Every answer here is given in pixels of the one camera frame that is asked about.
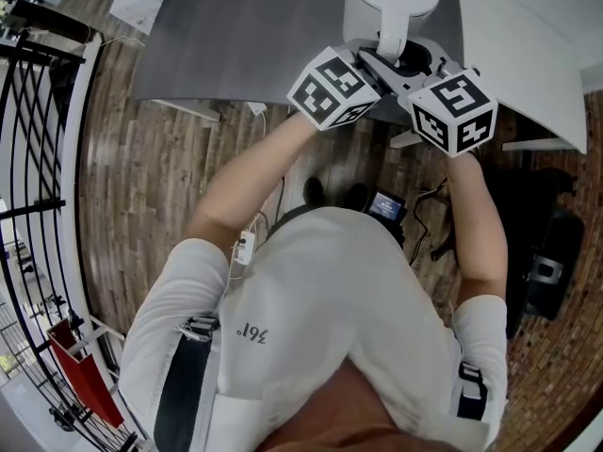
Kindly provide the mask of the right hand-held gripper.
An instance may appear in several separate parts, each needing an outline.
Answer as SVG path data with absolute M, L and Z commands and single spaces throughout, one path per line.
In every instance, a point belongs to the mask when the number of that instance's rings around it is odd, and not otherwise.
M 457 157 L 493 138 L 498 102 L 475 71 L 447 59 L 439 47 L 414 40 L 406 41 L 399 68 L 372 49 L 361 47 L 356 53 L 358 69 L 380 94 L 407 97 L 415 131 Z

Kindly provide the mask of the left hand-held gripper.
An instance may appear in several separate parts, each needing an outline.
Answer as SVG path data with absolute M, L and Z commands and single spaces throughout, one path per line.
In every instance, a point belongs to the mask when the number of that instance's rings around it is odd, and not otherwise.
M 326 47 L 306 65 L 287 99 L 325 131 L 356 122 L 381 96 L 339 52 Z

